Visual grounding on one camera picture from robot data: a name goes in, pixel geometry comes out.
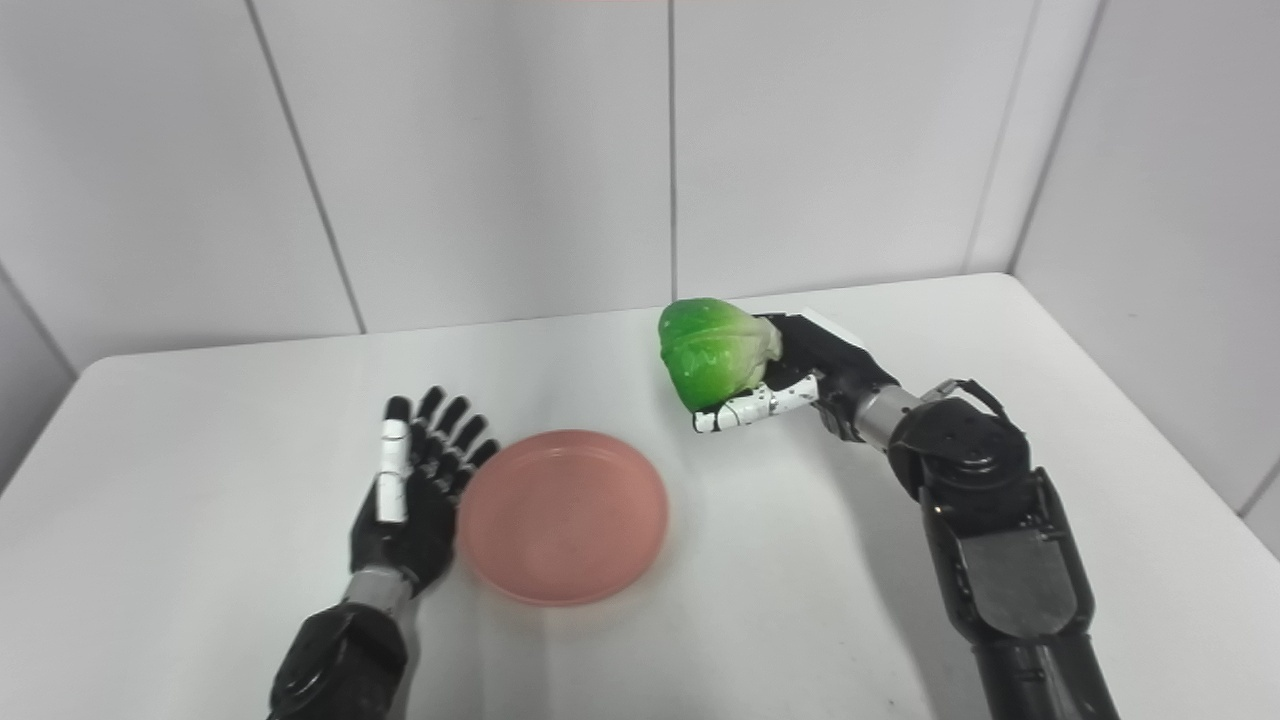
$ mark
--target white fingertip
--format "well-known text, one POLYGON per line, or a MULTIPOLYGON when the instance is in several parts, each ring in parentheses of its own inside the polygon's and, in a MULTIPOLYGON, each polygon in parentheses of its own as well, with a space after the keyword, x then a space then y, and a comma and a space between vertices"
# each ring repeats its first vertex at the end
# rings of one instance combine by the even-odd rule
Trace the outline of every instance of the white fingertip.
POLYGON ((408 475, 408 423, 383 420, 383 456, 378 466, 378 521, 403 523, 404 478, 408 475))
POLYGON ((716 415, 713 413, 694 413, 694 432, 695 433, 716 432, 716 415))

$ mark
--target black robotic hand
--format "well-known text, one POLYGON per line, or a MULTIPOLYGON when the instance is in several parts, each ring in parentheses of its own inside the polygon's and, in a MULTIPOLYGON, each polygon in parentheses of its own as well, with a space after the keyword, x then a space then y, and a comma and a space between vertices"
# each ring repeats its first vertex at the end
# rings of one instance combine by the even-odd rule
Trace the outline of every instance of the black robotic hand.
MULTIPOLYGON (((371 566, 396 569, 411 583, 415 596, 448 569, 453 559, 458 497, 476 469, 498 452, 498 442, 488 439, 467 455, 488 423, 484 415, 472 415, 454 434, 471 404, 466 397, 454 397, 436 418, 444 397, 442 388, 433 387, 412 420, 408 398, 397 396, 387 402, 384 447, 403 439, 407 457, 402 470, 379 473, 351 529, 351 571, 371 566), (388 436, 398 425, 403 425, 407 436, 388 436), (397 488, 387 491, 381 487, 385 483, 402 488, 403 511, 392 510, 390 518, 388 509, 380 505, 396 505, 397 488)), ((396 459, 392 464, 401 462, 396 459)))
POLYGON ((694 413, 694 428, 813 405, 832 434, 884 452, 920 505, 942 600, 973 644, 992 717, 1115 720, 1066 511, 1001 404, 974 380, 916 397, 820 316, 759 316, 777 328, 781 357, 758 387, 694 413), (948 397, 956 389, 986 407, 948 397))
POLYGON ((458 497, 498 451, 489 439, 468 455, 486 421, 462 421, 465 397, 436 418, 444 397, 431 388, 412 420, 407 398, 388 401, 381 469, 351 529, 351 584, 302 624, 275 675, 270 719, 387 717, 408 665, 399 618, 448 569, 458 497))

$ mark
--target green vegetable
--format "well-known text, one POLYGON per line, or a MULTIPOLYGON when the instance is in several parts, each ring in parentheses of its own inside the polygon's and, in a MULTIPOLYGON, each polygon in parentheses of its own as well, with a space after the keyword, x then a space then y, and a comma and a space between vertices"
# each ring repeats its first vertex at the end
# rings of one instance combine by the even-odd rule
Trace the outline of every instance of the green vegetable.
POLYGON ((755 387, 764 365, 782 356, 773 323, 710 297, 677 300, 658 319, 662 361, 689 410, 755 387))

